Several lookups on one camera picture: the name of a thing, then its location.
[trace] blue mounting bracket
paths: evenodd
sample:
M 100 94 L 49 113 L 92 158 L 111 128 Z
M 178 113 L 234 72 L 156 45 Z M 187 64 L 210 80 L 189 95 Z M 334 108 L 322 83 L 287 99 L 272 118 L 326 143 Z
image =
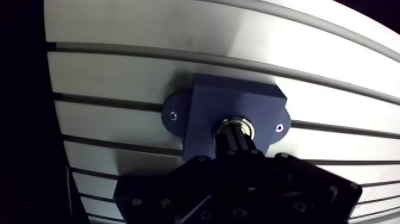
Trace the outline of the blue mounting bracket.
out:
M 192 90 L 178 90 L 162 108 L 162 123 L 183 138 L 183 159 L 215 157 L 213 133 L 229 117 L 243 117 L 254 127 L 254 144 L 266 153 L 288 132 L 286 97 L 276 85 L 196 74 Z

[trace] bolt head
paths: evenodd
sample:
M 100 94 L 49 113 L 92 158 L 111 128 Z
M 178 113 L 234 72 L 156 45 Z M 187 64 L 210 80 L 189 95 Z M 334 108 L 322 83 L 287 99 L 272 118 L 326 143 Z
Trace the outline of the bolt head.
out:
M 199 157 L 197 157 L 197 160 L 199 162 L 204 162 L 206 160 L 206 158 L 204 156 L 199 156 Z
M 142 203 L 143 203 L 143 201 L 140 200 L 140 199 L 138 199 L 138 198 L 135 198 L 135 199 L 132 200 L 132 205 L 133 205 L 133 206 L 139 206 L 139 205 L 141 205 Z
M 178 120 L 179 116 L 175 111 L 170 113 L 171 120 Z
M 280 132 L 283 132 L 284 129 L 285 129 L 285 127 L 283 127 L 283 124 L 279 124 L 276 126 L 275 131 L 280 133 Z

